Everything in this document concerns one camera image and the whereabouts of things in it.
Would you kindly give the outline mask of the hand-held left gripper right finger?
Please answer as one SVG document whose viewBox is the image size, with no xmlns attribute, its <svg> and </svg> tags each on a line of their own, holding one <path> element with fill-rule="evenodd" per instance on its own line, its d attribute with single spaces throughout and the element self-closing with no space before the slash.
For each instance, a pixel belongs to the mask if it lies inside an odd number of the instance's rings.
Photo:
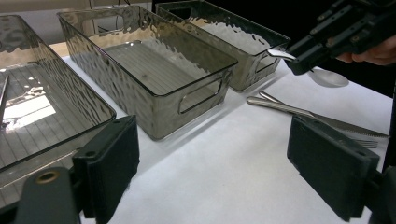
<svg viewBox="0 0 396 224">
<path fill-rule="evenodd" d="M 287 158 L 337 216 L 361 216 L 377 154 L 327 124 L 294 116 Z"/>
</svg>

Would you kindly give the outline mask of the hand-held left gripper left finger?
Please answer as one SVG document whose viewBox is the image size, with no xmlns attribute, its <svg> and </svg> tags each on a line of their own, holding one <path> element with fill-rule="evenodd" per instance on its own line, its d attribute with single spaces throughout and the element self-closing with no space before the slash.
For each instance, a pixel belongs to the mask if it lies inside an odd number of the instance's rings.
<svg viewBox="0 0 396 224">
<path fill-rule="evenodd" d="M 110 122 L 73 156 L 78 207 L 85 217 L 107 224 L 140 162 L 136 117 Z"/>
</svg>

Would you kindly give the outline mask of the metal spoon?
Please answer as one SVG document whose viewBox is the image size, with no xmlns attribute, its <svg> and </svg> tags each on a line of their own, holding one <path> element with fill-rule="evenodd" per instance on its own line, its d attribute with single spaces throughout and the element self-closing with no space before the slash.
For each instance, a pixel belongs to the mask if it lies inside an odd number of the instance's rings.
<svg viewBox="0 0 396 224">
<path fill-rule="evenodd" d="M 268 49 L 267 52 L 271 57 L 280 58 L 287 62 L 296 60 L 294 56 L 282 50 Z M 349 80 L 346 77 L 317 67 L 312 68 L 306 74 L 314 82 L 326 88 L 342 88 L 349 84 Z"/>
</svg>

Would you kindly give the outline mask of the metal fork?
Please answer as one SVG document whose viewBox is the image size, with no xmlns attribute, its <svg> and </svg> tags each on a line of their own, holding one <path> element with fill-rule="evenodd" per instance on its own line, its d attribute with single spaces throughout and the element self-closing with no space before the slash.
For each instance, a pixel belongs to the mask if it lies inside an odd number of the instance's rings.
<svg viewBox="0 0 396 224">
<path fill-rule="evenodd" d="M 259 95 L 260 95 L 259 98 L 270 100 L 270 101 L 273 101 L 273 102 L 276 102 L 276 103 L 285 104 L 285 103 L 279 101 L 278 99 L 276 99 L 275 97 L 273 97 L 272 95 L 268 94 L 265 91 L 259 91 Z M 358 134 L 358 133 L 345 132 L 345 131 L 342 131 L 342 130 L 339 130 L 339 129 L 336 129 L 336 128 L 334 128 L 334 129 L 339 131 L 339 132 L 341 132 L 341 133 L 343 133 L 343 134 L 345 134 L 347 137 L 349 137 L 350 139 L 354 140 L 355 142 L 357 142 L 358 144 L 360 144 L 360 145 L 362 145 L 363 147 L 366 147 L 366 148 L 377 148 L 378 147 L 378 142 L 376 141 L 376 138 L 381 138 L 381 137 L 367 136 L 367 135 Z"/>
</svg>

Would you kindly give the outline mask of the metal table knife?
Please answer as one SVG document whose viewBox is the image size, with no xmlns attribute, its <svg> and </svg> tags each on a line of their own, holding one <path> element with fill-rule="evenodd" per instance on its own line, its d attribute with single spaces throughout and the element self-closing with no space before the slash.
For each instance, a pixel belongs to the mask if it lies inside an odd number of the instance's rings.
<svg viewBox="0 0 396 224">
<path fill-rule="evenodd" d="M 267 108 L 272 108 L 278 111 L 286 112 L 286 113 L 291 113 L 292 115 L 298 115 L 298 116 L 305 116 L 314 120 L 321 121 L 323 123 L 326 123 L 336 129 L 345 131 L 345 132 L 350 132 L 350 133 L 358 133 L 358 134 L 363 134 L 367 136 L 372 136 L 372 137 L 381 137 L 381 138 L 389 138 L 389 136 L 385 133 L 379 133 L 373 130 L 369 130 L 354 124 L 350 124 L 341 120 L 337 119 L 331 119 L 328 117 L 323 117 L 319 114 L 315 114 L 311 111 L 304 110 L 301 108 L 297 108 L 294 106 L 290 105 L 285 105 L 282 103 L 276 103 L 270 100 L 262 99 L 259 97 L 255 96 L 249 96 L 247 98 L 247 103 L 250 105 L 256 105 L 256 106 L 261 106 L 261 107 L 267 107 Z"/>
</svg>

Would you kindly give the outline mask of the transparent grey plastic bin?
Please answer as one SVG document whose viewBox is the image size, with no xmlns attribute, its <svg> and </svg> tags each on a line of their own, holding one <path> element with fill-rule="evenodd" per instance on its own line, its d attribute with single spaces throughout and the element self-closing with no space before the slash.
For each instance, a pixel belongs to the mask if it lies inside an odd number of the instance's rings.
<svg viewBox="0 0 396 224">
<path fill-rule="evenodd" d="M 157 3 L 157 15 L 233 56 L 236 65 L 230 86 L 244 91 L 275 72 L 279 59 L 270 49 L 283 50 L 290 39 L 206 0 Z"/>
<path fill-rule="evenodd" d="M 24 180 L 70 157 L 116 112 L 19 15 L 0 16 L 0 209 L 19 200 Z"/>
<path fill-rule="evenodd" d="M 153 140 L 225 98 L 236 59 L 140 6 L 58 18 L 72 60 Z"/>
</svg>

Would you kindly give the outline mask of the light wooden desk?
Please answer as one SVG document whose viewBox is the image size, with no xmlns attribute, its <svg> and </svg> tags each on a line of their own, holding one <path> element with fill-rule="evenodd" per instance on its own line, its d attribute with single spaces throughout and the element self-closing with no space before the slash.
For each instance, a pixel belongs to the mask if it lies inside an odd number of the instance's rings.
<svg viewBox="0 0 396 224">
<path fill-rule="evenodd" d="M 0 0 L 0 13 L 55 9 L 91 9 L 140 4 L 151 8 L 152 0 Z"/>
</svg>

